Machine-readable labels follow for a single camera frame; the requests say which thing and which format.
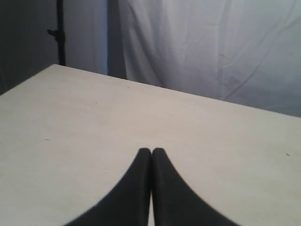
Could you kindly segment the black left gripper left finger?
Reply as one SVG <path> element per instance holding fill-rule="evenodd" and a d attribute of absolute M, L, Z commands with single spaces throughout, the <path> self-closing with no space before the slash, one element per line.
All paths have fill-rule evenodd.
<path fill-rule="evenodd" d="M 121 180 L 68 226 L 146 226 L 151 196 L 151 151 L 139 149 Z"/>

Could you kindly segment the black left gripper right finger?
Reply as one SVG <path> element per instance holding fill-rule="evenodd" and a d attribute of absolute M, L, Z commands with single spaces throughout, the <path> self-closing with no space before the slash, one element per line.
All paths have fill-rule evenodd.
<path fill-rule="evenodd" d="M 156 226 L 234 226 L 182 179 L 163 148 L 152 152 L 152 202 Z"/>

